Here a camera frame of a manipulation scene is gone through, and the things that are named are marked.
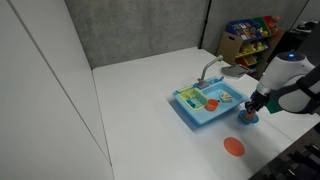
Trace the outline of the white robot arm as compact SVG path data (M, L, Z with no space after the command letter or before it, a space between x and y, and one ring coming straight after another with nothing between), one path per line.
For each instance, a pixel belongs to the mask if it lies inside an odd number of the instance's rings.
M320 64L299 52L282 52L271 60L245 108L248 113L266 107L270 113L313 114L319 105Z

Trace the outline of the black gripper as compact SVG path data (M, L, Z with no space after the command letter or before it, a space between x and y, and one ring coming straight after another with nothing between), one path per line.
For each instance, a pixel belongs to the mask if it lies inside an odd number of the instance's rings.
M253 111L258 112L269 101L269 95L260 94L258 91L254 91L250 97L250 100L245 103L245 108L248 113Z

